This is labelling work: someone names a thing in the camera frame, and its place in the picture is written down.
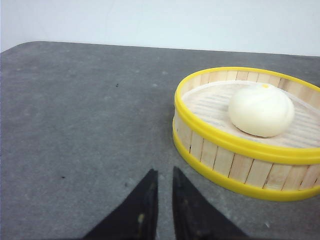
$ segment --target bamboo steamer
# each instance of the bamboo steamer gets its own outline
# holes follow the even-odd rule
[[[258,137],[228,118],[232,93],[250,82],[285,91],[295,107],[291,126]],[[282,73],[249,67],[217,67],[184,78],[174,96],[174,144],[196,171],[250,197],[296,201],[320,193],[320,88]]]

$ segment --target gray table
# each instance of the gray table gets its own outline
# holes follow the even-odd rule
[[[30,42],[1,54],[1,239],[79,238],[150,168],[159,171],[157,239],[174,239],[173,166],[250,236],[320,238],[320,196],[246,197],[195,172],[172,140],[180,80],[248,66],[320,85],[320,57]]]

